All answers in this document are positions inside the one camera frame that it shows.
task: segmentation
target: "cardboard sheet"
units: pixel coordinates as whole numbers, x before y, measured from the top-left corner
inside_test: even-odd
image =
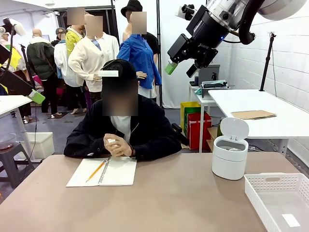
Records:
[[[264,110],[253,110],[253,111],[242,111],[242,112],[232,112],[232,115],[240,119],[262,119],[268,117],[276,117],[276,114],[264,111]]]

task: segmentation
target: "yellow crate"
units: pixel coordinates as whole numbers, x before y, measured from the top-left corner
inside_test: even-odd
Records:
[[[187,107],[201,107],[196,101],[180,103],[180,127],[184,130],[184,109]]]

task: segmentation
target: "white table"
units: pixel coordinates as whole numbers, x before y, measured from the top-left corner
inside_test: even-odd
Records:
[[[25,141],[25,145],[26,145],[26,152],[28,154],[28,156],[31,155],[31,145],[30,145],[30,141],[27,135],[27,131],[25,129],[25,125],[23,122],[23,119],[20,115],[19,106],[25,105],[27,103],[32,102],[31,99],[24,97],[22,95],[10,95],[10,96],[0,96],[0,116],[4,115],[6,113],[10,113],[12,111],[16,112],[16,118],[17,118],[17,122],[20,128],[20,132],[22,134],[22,137]],[[35,157],[34,155],[31,156],[31,161],[35,162]]]
[[[246,120],[249,139],[280,139],[278,152],[286,154],[289,139],[309,138],[309,113],[255,89],[211,90],[209,94],[227,117],[232,112],[265,110],[277,117]]]
[[[197,102],[201,105],[201,123],[200,123],[200,131],[199,131],[199,153],[202,153],[203,149],[203,128],[204,128],[204,110],[205,106],[207,107],[207,114],[211,115],[211,107],[217,106],[216,102],[209,97],[209,100],[204,100],[202,95],[197,95],[195,91],[198,87],[192,87],[189,83],[189,101],[191,100],[191,92],[195,95]]]

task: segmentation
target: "black hat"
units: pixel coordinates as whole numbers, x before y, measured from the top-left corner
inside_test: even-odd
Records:
[[[143,7],[138,0],[129,0],[127,6],[121,9],[121,14],[124,17],[126,16],[127,10],[132,11],[132,12],[142,12]]]
[[[118,78],[122,80],[134,80],[137,79],[136,71],[132,63],[126,61],[124,59],[114,59],[108,61],[103,69],[103,71],[111,71],[116,70],[118,71]]]

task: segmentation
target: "pencil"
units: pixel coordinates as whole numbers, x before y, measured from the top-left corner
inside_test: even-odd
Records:
[[[105,164],[105,161],[102,164],[100,164],[100,166],[91,174],[91,176],[89,176],[88,180],[90,180],[98,172],[98,170],[100,170],[100,168],[103,166],[103,164]]]

